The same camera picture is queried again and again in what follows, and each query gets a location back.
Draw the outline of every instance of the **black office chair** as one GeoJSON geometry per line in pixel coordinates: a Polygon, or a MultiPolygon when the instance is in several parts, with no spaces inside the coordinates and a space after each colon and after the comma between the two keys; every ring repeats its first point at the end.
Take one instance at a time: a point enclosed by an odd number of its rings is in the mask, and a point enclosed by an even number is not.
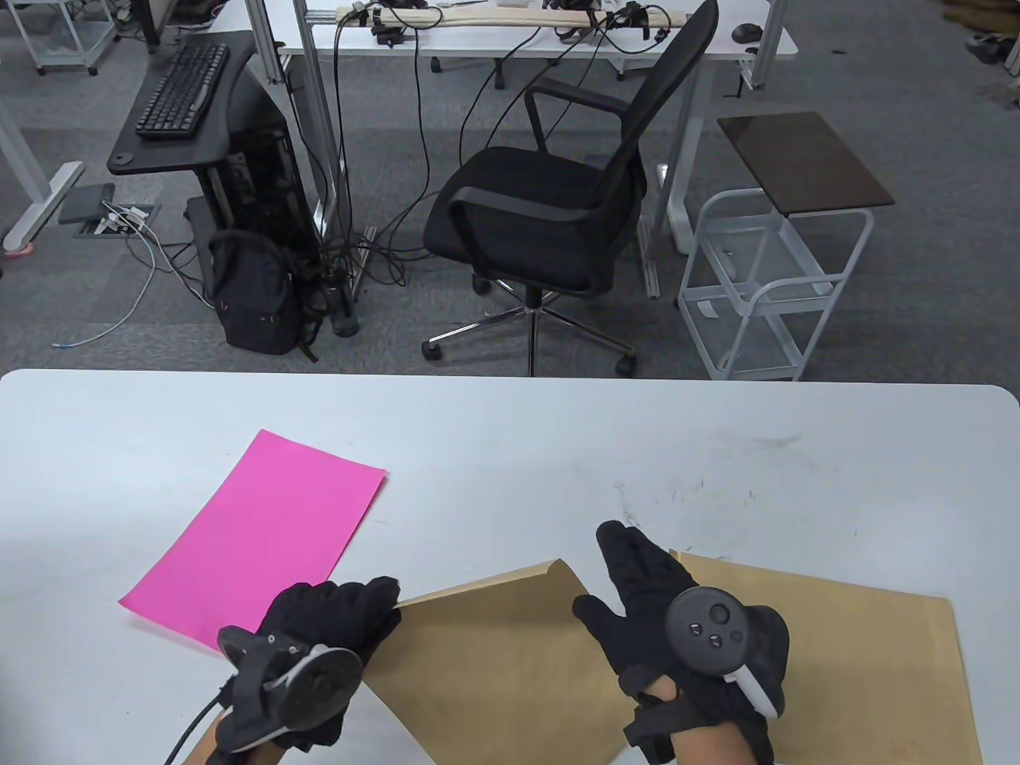
{"type": "Polygon", "coordinates": [[[527,373],[534,376],[539,317],[547,316],[622,353],[616,372],[633,376],[638,361],[633,348],[549,306],[561,295],[594,298],[612,288],[613,261],[634,236],[648,191],[639,139],[705,53],[718,20],[716,0],[702,3],[675,33],[629,104],[564,83],[540,81],[524,95],[538,151],[484,149],[447,182],[425,223],[425,248],[469,263],[476,293],[484,294],[495,283],[521,305],[429,338],[421,344],[427,360],[442,357],[441,341],[526,316],[530,321],[527,373]],[[605,169],[548,152],[536,95],[620,118],[620,146],[605,169]],[[523,285],[523,295],[508,282],[523,285]]]}

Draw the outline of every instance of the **wrist strap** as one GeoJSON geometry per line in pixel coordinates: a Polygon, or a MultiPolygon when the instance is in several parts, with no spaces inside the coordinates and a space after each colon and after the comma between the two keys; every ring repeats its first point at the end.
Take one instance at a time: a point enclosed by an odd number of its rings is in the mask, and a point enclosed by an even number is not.
{"type": "Polygon", "coordinates": [[[666,765],[676,755],[669,740],[672,733],[709,725],[709,721],[682,696],[663,702],[642,694],[634,709],[634,721],[623,728],[627,744],[641,749],[649,765],[666,765]]]}

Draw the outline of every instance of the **chair armrest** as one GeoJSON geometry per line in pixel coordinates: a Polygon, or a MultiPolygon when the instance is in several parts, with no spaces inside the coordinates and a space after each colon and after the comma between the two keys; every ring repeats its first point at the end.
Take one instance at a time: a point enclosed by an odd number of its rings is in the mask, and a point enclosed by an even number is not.
{"type": "MultiPolygon", "coordinates": [[[[486,276],[489,273],[488,260],[483,243],[478,241],[468,215],[468,207],[481,207],[488,211],[504,215],[521,216],[541,220],[554,225],[583,225],[590,219],[592,210],[574,210],[565,207],[530,202],[526,199],[509,197],[505,194],[483,191],[473,187],[464,187],[450,198],[450,218],[454,228],[467,251],[471,265],[476,273],[486,276]]],[[[521,226],[522,235],[526,237],[527,226],[521,226]]]]}
{"type": "Polygon", "coordinates": [[[455,224],[458,222],[457,218],[464,214],[464,207],[467,205],[484,207],[510,215],[520,215],[547,223],[579,223],[592,214],[591,210],[554,207],[541,202],[531,202],[518,197],[508,197],[506,194],[497,194],[465,186],[450,198],[450,214],[453,216],[455,224]]]}
{"type": "Polygon", "coordinates": [[[534,105],[536,95],[551,96],[561,101],[569,101],[578,106],[586,106],[590,109],[608,111],[611,114],[623,118],[630,104],[620,98],[613,98],[603,93],[578,88],[559,80],[543,79],[532,85],[524,93],[524,105],[527,107],[527,116],[531,120],[531,131],[534,133],[534,142],[539,145],[539,151],[548,152],[546,148],[546,136],[542,131],[542,122],[539,119],[539,109],[534,105]]]}

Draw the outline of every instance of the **finger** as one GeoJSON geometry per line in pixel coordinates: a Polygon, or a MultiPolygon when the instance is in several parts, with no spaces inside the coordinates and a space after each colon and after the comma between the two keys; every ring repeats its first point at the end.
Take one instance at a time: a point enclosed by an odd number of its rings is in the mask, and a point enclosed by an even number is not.
{"type": "Polygon", "coordinates": [[[305,595],[306,602],[313,605],[326,603],[333,597],[334,593],[337,592],[337,589],[336,582],[328,579],[321,581],[305,595]]]}
{"type": "Polygon", "coordinates": [[[348,581],[339,586],[334,584],[333,590],[328,591],[328,595],[323,597],[321,602],[328,603],[330,608],[352,606],[357,602],[361,591],[364,589],[365,585],[360,581],[348,581]]]}
{"type": "Polygon", "coordinates": [[[366,634],[373,634],[397,606],[400,582],[392,576],[376,576],[358,594],[359,610],[365,614],[366,634]]]}
{"type": "Polygon", "coordinates": [[[303,598],[304,594],[311,589],[312,585],[307,581],[300,581],[297,584],[292,584],[273,598],[272,603],[265,610],[265,616],[262,617],[262,621],[259,624],[259,633],[262,633],[265,629],[271,629],[276,625],[276,622],[286,618],[292,604],[303,598]]]}
{"type": "Polygon", "coordinates": [[[368,660],[372,657],[372,654],[375,653],[375,650],[379,647],[379,645],[381,645],[382,641],[393,634],[393,630],[400,625],[401,617],[402,614],[400,609],[395,608],[391,610],[379,624],[378,629],[371,634],[364,646],[358,649],[356,653],[361,657],[361,661],[363,663],[367,664],[368,660]]]}
{"type": "Polygon", "coordinates": [[[648,583],[648,575],[630,542],[627,527],[618,520],[609,520],[595,532],[606,561],[609,578],[616,586],[620,600],[626,604],[634,592],[648,583]]]}
{"type": "Polygon", "coordinates": [[[617,625],[622,619],[613,613],[605,603],[594,595],[579,595],[574,599],[573,615],[577,617],[589,634],[605,647],[612,642],[617,625]]]}
{"type": "Polygon", "coordinates": [[[683,564],[652,542],[640,528],[628,528],[627,537],[649,578],[663,580],[668,577],[671,583],[679,584],[682,590],[698,585],[683,564]]]}

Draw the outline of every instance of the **hand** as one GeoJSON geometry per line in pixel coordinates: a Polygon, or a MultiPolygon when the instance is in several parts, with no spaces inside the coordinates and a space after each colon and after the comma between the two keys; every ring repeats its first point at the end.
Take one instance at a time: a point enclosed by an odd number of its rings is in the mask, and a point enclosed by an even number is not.
{"type": "MultiPolygon", "coordinates": [[[[258,634],[283,632],[305,643],[309,648],[321,643],[328,648],[346,648],[358,655],[363,665],[400,624],[397,598],[400,584],[389,576],[379,576],[367,584],[332,581],[312,586],[307,583],[288,588],[273,599],[258,628],[258,634]]],[[[231,705],[234,678],[220,694],[223,707],[231,705]]],[[[282,749],[297,747],[305,752],[314,745],[330,747],[340,738],[344,712],[321,725],[273,738],[282,749]]]]}
{"type": "Polygon", "coordinates": [[[666,610],[676,596],[698,582],[636,528],[607,521],[599,526],[596,538],[626,615],[617,616],[590,595],[574,601],[573,613],[599,642],[613,671],[620,674],[629,667],[644,666],[654,670],[652,676],[665,675],[646,693],[669,701],[675,687],[675,693],[682,694],[713,725],[735,722],[758,761],[771,763],[768,725],[744,693],[735,683],[687,669],[666,639],[666,610]]]}

